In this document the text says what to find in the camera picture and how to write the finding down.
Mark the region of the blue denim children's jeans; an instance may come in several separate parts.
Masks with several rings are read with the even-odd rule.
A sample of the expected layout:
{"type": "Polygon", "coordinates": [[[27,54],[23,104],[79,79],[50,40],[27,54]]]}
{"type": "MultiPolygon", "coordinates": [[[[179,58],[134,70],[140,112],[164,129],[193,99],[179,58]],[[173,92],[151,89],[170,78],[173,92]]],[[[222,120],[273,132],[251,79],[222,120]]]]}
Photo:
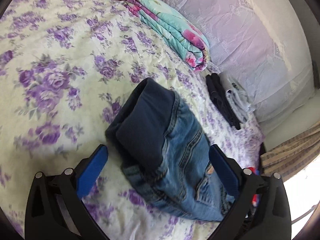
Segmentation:
{"type": "Polygon", "coordinates": [[[209,140],[183,99],[141,81],[106,130],[122,171],[150,205],[177,217],[221,221],[233,198],[209,161],[209,140]]]}

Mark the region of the red blue garment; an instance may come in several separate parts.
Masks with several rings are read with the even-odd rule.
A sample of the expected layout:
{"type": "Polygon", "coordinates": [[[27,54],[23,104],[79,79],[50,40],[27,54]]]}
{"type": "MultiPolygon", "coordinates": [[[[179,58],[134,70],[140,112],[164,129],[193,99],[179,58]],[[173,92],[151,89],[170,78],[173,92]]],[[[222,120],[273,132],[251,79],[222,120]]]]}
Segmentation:
{"type": "Polygon", "coordinates": [[[246,178],[245,200],[247,205],[247,217],[252,218],[258,203],[256,191],[259,187],[259,172],[253,167],[248,167],[243,170],[243,173],[246,178]]]}

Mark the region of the beige brown checkered curtain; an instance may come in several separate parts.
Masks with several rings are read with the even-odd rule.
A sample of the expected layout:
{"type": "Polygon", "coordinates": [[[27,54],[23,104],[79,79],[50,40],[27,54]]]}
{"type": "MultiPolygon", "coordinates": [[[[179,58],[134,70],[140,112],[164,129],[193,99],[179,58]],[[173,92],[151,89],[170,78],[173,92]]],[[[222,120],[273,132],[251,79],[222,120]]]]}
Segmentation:
{"type": "Polygon", "coordinates": [[[260,156],[263,175],[280,174],[287,181],[319,155],[320,123],[260,156]]]}

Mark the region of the folded grey garment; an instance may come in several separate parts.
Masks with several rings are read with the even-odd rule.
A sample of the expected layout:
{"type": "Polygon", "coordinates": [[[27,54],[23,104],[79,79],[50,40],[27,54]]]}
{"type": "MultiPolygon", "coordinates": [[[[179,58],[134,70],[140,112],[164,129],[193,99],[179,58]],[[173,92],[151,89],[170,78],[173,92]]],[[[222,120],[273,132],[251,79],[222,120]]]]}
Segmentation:
{"type": "Polygon", "coordinates": [[[219,78],[233,113],[240,123],[246,123],[249,120],[249,115],[255,111],[251,97],[237,79],[228,72],[221,72],[219,78]]]}

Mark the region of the folded black garment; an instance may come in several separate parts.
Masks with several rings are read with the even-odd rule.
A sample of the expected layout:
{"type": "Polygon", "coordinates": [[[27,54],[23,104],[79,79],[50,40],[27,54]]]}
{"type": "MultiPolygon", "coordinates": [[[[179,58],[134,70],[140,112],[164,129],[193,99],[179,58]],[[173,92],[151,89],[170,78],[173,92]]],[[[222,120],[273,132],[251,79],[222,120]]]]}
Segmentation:
{"type": "Polygon", "coordinates": [[[231,127],[235,127],[237,130],[241,129],[240,121],[234,114],[229,102],[227,101],[225,90],[220,82],[220,77],[216,74],[210,74],[206,76],[206,85],[209,93],[209,97],[222,114],[224,119],[231,127]]]}

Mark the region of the purple floral bed sheet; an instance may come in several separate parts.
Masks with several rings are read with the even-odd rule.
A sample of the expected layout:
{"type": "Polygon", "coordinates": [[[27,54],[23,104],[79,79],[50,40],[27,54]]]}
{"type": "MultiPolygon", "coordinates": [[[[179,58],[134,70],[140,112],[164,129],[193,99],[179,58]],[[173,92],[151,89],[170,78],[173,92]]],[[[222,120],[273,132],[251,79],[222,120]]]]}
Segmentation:
{"type": "Polygon", "coordinates": [[[254,116],[233,129],[193,72],[117,0],[12,0],[1,17],[1,209],[24,235],[36,172],[60,174],[106,143],[105,130],[136,85],[175,90],[210,142],[256,166],[254,116]]]}

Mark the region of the folded turquoise pink floral blanket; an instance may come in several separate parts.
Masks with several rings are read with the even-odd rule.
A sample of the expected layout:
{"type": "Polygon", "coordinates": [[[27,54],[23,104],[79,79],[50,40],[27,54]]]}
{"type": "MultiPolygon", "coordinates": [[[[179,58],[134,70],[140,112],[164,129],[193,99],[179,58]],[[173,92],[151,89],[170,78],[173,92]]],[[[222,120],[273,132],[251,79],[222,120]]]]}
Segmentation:
{"type": "Polygon", "coordinates": [[[177,10],[160,0],[126,0],[132,14],[161,35],[166,44],[194,71],[210,61],[206,37],[177,10]]]}

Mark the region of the lavender lace bed curtain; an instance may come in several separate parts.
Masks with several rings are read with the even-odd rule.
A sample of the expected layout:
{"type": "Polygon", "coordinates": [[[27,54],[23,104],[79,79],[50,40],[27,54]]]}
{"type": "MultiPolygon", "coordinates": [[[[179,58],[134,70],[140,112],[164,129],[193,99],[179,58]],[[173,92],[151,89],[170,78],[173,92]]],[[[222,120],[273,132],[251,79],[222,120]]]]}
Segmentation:
{"type": "Polygon", "coordinates": [[[289,0],[161,1],[205,35],[211,61],[248,91],[261,126],[277,126],[313,95],[309,46],[289,0]]]}

